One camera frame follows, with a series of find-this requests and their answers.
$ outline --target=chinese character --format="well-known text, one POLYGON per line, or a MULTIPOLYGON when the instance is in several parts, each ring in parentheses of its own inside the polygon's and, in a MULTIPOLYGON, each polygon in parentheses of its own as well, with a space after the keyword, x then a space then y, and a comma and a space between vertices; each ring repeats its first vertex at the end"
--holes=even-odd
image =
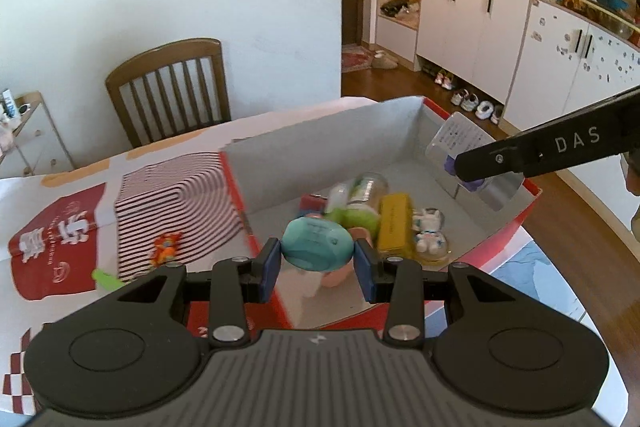
POLYGON ((86 211, 69 217, 66 220, 66 224, 64 219, 58 223, 58 231, 62 236, 62 245, 66 245, 66 243, 77 245, 89 239, 87 235, 87 232, 89 232, 89 221, 80 219, 81 217, 84 218, 84 214, 86 214, 86 211))
POLYGON ((37 258, 39 254, 44 252, 44 240, 42 232, 44 228, 33 230, 32 232, 23 233, 20 236, 18 248, 22 252, 22 262, 26 263, 31 257, 37 258))

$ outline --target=checkered pattern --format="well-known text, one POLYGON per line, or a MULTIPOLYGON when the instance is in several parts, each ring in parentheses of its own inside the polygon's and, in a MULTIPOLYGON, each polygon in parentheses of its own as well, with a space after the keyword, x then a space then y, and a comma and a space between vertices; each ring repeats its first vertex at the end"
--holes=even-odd
POLYGON ((2 410, 29 415, 40 410, 40 404, 33 397, 31 386, 24 374, 24 352, 31 342, 32 333, 31 328, 27 330, 20 339, 20 351, 9 356, 9 373, 4 375, 0 395, 2 410))

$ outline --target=shoe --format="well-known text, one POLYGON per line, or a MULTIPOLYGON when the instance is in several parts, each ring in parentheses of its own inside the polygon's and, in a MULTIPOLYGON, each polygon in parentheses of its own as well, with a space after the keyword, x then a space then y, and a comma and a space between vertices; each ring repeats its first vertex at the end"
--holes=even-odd
POLYGON ((395 70, 398 62, 384 52, 377 52, 371 61, 371 67, 375 70, 395 70))
POLYGON ((433 79, 433 82, 435 82, 436 84, 438 84, 439 86, 442 85, 443 81, 444 81, 444 75, 445 75, 446 71, 445 70, 440 70, 438 72, 438 74, 436 75, 436 78, 433 79))
POLYGON ((479 103, 480 101, 478 100, 478 96, 476 94, 470 94, 469 96, 465 97, 465 99, 460 104, 460 107, 465 111, 471 112, 476 110, 476 107, 478 107, 479 103))
POLYGON ((476 117, 480 120, 487 120, 494 113, 494 104, 489 102, 488 100, 484 100, 478 105, 478 109, 476 109, 476 117))
POLYGON ((453 73, 447 73, 447 76, 444 77, 442 81, 442 87, 449 91, 453 91, 456 89, 458 83, 456 82, 456 77, 453 76, 453 73))
POLYGON ((460 105, 462 101, 469 96, 469 92, 466 89, 460 89, 456 91, 451 97, 451 103, 453 105, 460 105))
POLYGON ((491 115, 491 122, 498 125, 500 123, 500 118, 502 118, 503 111, 504 111, 503 105, 496 105, 494 109, 494 113, 491 115))

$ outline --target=teal oval object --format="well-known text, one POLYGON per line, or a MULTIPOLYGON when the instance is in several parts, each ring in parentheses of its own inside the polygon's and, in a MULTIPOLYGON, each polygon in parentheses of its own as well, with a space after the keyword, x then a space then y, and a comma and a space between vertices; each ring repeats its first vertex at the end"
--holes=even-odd
POLYGON ((311 272, 332 272, 353 256, 351 234, 337 223, 317 217, 291 221, 280 243, 287 261, 311 272))

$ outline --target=chair backrest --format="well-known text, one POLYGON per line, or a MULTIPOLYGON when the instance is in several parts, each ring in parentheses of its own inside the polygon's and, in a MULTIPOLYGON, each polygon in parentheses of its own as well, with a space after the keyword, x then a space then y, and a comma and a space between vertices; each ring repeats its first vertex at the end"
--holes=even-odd
POLYGON ((105 84, 133 147, 231 120, 217 39, 143 52, 113 70, 105 84))

